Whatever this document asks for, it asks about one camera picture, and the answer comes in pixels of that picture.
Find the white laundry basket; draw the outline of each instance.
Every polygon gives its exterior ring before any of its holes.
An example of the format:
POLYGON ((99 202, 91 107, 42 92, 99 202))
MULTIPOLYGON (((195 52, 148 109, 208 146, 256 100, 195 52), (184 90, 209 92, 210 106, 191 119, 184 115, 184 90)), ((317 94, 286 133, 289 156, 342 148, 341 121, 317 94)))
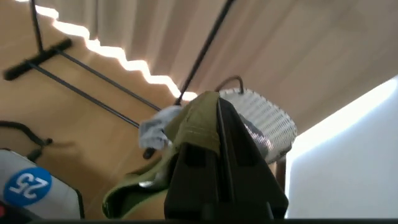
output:
POLYGON ((228 78, 215 91, 243 117, 246 129, 268 164, 278 161, 290 151, 297 127, 284 110, 260 94, 244 88, 239 76, 228 78), (239 81, 239 88, 221 90, 232 80, 239 81))

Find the red object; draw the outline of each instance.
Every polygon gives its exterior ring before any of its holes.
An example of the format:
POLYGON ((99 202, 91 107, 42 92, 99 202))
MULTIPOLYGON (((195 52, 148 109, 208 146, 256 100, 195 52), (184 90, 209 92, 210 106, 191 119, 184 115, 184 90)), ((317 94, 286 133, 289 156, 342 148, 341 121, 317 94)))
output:
POLYGON ((0 218, 6 214, 6 209, 4 206, 0 205, 0 218))

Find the white wall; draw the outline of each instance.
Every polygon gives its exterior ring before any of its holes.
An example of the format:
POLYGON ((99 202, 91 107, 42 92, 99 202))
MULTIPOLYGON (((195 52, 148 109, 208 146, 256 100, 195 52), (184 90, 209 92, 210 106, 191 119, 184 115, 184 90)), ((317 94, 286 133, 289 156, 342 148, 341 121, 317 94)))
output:
POLYGON ((398 218, 397 77, 301 134, 288 218, 398 218))

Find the light blue cloth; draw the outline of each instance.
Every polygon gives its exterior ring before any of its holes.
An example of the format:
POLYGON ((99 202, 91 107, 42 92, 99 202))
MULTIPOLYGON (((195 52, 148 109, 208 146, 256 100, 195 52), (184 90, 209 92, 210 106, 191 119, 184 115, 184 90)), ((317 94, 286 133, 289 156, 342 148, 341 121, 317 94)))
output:
POLYGON ((152 119, 142 122, 139 126, 139 147, 162 150, 169 141, 163 130, 181 110, 182 106, 169 106, 159 111, 152 119))

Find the number 25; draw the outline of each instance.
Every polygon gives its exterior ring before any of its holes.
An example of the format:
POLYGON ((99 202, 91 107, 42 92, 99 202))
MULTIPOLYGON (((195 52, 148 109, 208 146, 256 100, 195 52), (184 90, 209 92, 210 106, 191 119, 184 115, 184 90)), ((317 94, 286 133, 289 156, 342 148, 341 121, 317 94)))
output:
POLYGON ((32 191, 35 189, 40 189, 42 187, 47 186, 49 183, 41 178, 34 177, 32 174, 25 173, 18 177, 16 181, 18 188, 10 187, 9 190, 15 192, 17 194, 23 194, 25 198, 34 199, 37 197, 36 194, 33 194, 32 191), (30 185, 33 181, 37 181, 38 184, 30 185))

